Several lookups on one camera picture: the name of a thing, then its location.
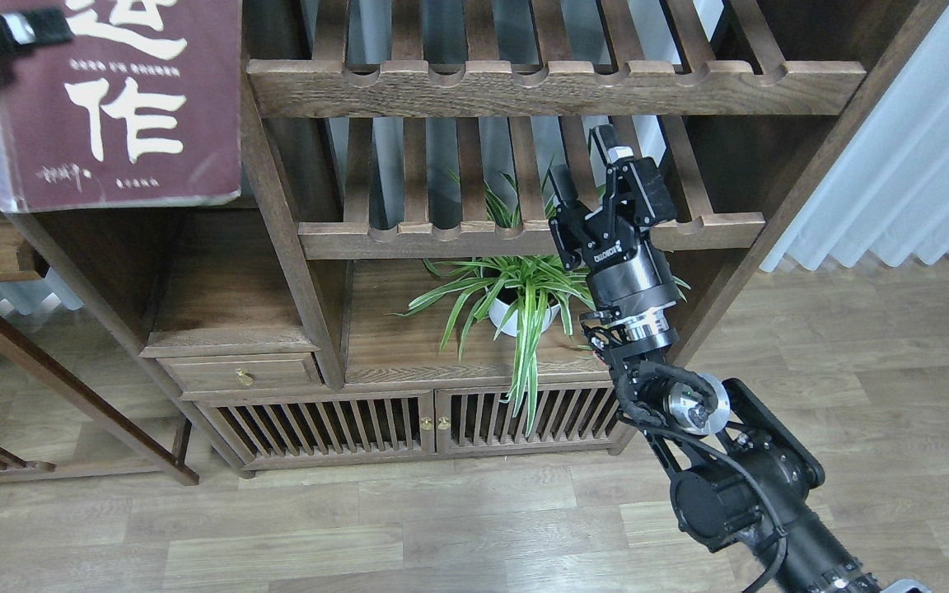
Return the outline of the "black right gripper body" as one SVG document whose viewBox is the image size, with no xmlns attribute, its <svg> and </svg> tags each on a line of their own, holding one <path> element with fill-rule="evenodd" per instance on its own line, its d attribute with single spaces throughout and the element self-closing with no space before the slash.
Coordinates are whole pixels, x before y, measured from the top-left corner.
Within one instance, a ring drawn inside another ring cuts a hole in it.
<svg viewBox="0 0 949 593">
<path fill-rule="evenodd" d="M 587 266 L 585 277 L 595 310 L 583 320 L 598 320 L 614 330 L 621 343 L 645 341 L 669 347 L 678 339 L 666 309 L 680 300 L 680 287 L 664 254 L 649 243 L 648 231 L 617 217 L 616 239 L 591 228 L 587 207 L 579 200 L 553 198 L 549 224 L 563 266 Z"/>
</svg>

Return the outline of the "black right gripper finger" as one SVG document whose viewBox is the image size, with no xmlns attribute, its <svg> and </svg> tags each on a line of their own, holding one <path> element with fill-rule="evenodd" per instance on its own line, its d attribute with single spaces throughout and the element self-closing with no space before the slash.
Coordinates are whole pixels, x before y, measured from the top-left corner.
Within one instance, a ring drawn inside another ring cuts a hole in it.
<svg viewBox="0 0 949 593">
<path fill-rule="evenodd" d="M 606 166 L 601 206 L 590 213 L 590 222 L 604 231 L 618 231 L 621 224 L 647 231 L 660 222 L 674 221 L 677 209 L 664 179 L 651 157 L 636 157 L 622 145 L 614 125 L 597 125 L 590 138 Z"/>
<path fill-rule="evenodd" d="M 550 221 L 565 226 L 582 226 L 582 203 L 577 197 L 577 189 L 568 166 L 551 166 L 549 182 L 554 191 Z"/>
</svg>

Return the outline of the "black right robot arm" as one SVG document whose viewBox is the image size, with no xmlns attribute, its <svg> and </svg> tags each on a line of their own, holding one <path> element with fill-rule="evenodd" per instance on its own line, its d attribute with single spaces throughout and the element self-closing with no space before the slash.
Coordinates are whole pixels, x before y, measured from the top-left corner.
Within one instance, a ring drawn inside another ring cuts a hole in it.
<svg viewBox="0 0 949 593">
<path fill-rule="evenodd" d="M 604 162 L 604 191 L 580 157 L 553 166 L 549 225 L 566 270 L 590 269 L 592 311 L 581 316 L 609 367 L 617 418 L 644 435 L 671 482 L 679 529 L 708 551 L 743 543 L 784 592 L 880 592 L 881 585 L 806 504 L 825 481 L 817 458 L 738 379 L 719 380 L 666 361 L 678 339 L 666 309 L 680 290 L 651 231 L 678 221 L 658 166 L 640 157 L 624 118 L 598 125 L 590 144 Z"/>
</svg>

